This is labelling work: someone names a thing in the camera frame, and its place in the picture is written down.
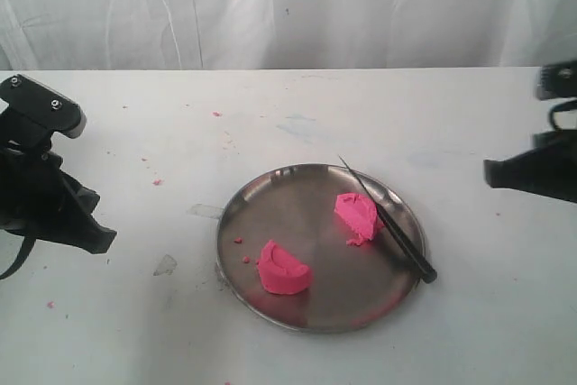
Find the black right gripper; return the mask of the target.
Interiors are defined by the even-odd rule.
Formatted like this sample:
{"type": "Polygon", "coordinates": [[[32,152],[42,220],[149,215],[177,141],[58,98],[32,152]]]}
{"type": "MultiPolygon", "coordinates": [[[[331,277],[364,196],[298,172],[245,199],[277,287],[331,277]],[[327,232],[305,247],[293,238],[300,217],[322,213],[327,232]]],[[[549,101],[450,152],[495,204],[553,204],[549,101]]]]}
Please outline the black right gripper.
{"type": "Polygon", "coordinates": [[[512,189],[541,197],[576,202],[576,131],[534,134],[533,146],[507,160],[484,160],[483,174],[491,188],[512,189]]]}

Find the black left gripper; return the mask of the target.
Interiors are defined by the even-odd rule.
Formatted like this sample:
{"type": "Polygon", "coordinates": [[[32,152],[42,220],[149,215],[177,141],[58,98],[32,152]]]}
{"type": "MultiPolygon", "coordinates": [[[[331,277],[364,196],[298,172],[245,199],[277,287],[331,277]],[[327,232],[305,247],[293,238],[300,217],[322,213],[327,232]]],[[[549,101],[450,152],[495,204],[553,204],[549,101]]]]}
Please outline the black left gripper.
{"type": "Polygon", "coordinates": [[[117,232],[91,215],[100,196],[60,170],[62,158],[43,141],[26,148],[13,141],[1,144],[1,228],[43,241],[104,254],[117,232]],[[84,211],[69,210],[69,193],[84,211]]]}

